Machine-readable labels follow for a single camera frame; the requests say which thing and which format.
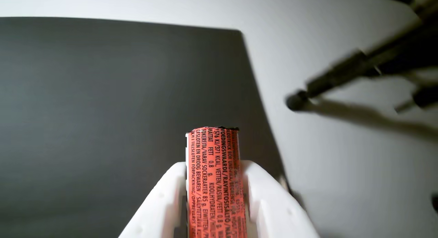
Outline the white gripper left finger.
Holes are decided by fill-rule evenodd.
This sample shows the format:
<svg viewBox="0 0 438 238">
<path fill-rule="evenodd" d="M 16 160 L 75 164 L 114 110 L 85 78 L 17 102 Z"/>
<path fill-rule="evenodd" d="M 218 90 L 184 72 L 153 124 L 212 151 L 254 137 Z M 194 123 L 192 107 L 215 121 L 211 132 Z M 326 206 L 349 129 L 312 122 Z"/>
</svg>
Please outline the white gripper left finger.
<svg viewBox="0 0 438 238">
<path fill-rule="evenodd" d="M 125 226 L 120 238 L 173 238 L 180 226 L 186 189 L 186 164 L 177 162 L 163 174 Z"/>
</svg>

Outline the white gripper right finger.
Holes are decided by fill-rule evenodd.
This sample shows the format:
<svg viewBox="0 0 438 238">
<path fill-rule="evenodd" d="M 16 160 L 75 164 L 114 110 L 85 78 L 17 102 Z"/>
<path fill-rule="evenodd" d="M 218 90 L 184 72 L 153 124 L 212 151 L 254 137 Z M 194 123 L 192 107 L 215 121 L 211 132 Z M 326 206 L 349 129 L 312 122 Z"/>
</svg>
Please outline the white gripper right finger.
<svg viewBox="0 0 438 238">
<path fill-rule="evenodd" d="M 249 219 L 258 238 L 319 238 L 305 210 L 265 169 L 242 160 Z"/>
</svg>

